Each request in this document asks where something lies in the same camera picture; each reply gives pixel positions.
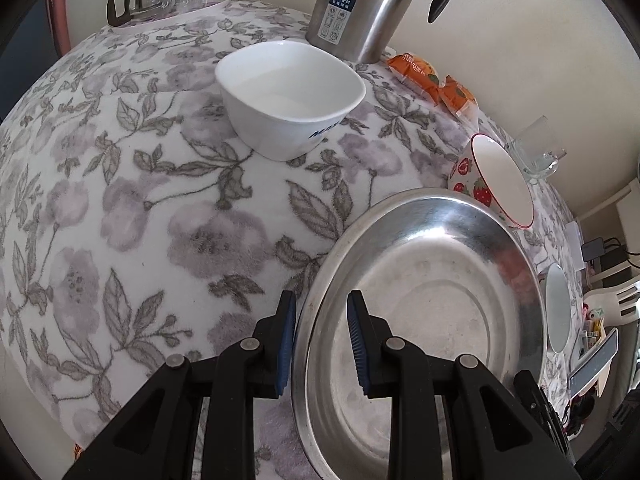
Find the large stainless steel basin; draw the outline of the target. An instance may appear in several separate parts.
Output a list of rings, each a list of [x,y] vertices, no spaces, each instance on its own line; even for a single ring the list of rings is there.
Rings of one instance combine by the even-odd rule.
[[[358,384],[346,304],[369,311],[431,356],[476,356],[505,386],[541,378],[547,350],[535,270],[516,236],[468,196],[416,188],[387,197],[336,242],[297,324],[292,402],[298,434],[323,479],[382,479],[390,401]]]

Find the orange snack packet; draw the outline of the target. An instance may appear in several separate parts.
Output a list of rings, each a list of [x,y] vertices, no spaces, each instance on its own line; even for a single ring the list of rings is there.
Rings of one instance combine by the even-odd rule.
[[[470,128],[478,126],[480,108],[473,93],[463,84],[453,76],[447,75],[444,83],[438,88],[438,94],[448,112],[459,122]]]
[[[389,58],[386,65],[394,77],[417,96],[435,105],[439,103],[439,76],[429,62],[420,56],[403,53]]]

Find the strawberry pattern bowl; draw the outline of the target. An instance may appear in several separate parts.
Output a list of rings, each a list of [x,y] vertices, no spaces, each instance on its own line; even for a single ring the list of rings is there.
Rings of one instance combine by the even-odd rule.
[[[527,230],[535,220],[534,202],[518,165],[485,133],[466,144],[452,166],[448,188],[492,210],[507,226]]]

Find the white square bowl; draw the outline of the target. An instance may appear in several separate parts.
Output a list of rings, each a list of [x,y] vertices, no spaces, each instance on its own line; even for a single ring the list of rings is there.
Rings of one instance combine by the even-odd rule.
[[[225,56],[215,70],[238,137],[285,162],[312,151],[366,96],[362,78],[303,41],[267,41]]]

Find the smartphone on stand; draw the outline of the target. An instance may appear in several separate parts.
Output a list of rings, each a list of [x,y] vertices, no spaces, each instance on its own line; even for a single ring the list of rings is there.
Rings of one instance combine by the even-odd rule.
[[[570,400],[576,396],[583,396],[594,386],[600,375],[608,368],[618,351],[618,329],[612,327],[606,337],[595,344],[577,362],[576,367],[568,376],[568,392]]]

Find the pale blue round bowl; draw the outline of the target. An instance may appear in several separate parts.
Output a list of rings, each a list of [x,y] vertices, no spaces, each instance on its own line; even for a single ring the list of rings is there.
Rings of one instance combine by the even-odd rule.
[[[559,354],[567,344],[572,326],[568,281],[563,269],[557,263],[551,263],[539,275],[539,285],[546,308],[549,346]]]

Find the stainless steel thermos jug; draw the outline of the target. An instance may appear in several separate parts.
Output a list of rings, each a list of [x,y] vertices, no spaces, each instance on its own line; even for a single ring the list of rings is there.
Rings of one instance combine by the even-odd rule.
[[[316,0],[306,40],[341,60],[378,62],[411,3],[412,0]]]

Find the white shelf unit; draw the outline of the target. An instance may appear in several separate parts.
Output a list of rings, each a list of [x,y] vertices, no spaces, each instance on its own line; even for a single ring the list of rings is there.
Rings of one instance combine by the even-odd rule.
[[[604,237],[593,231],[591,220],[615,207],[622,226],[622,238]],[[588,311],[600,313],[604,326],[623,326],[639,318],[639,181],[631,180],[620,191],[576,219],[585,242],[604,239],[605,254],[585,262],[585,291],[582,303]]]

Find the black power adapter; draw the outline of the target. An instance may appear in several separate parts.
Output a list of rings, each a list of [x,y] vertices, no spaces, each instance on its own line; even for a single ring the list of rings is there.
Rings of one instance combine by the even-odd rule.
[[[591,262],[601,258],[605,254],[604,239],[602,237],[594,238],[589,242],[582,244],[582,260]]]

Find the clear glass mug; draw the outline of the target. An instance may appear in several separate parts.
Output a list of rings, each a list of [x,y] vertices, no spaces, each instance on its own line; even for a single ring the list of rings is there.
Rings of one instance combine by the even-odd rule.
[[[509,141],[506,151],[529,182],[546,180],[567,154],[546,116],[540,116]]]

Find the floral fleece tablecloth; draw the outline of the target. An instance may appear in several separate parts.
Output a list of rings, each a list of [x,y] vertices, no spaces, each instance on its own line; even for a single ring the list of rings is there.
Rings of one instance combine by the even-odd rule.
[[[318,148],[273,162],[234,133],[227,54],[300,38],[295,10],[235,0],[202,18],[104,28],[1,126],[1,339],[38,404],[87,445],[164,362],[208,358],[304,298],[386,196],[441,188],[470,138],[384,63]]]

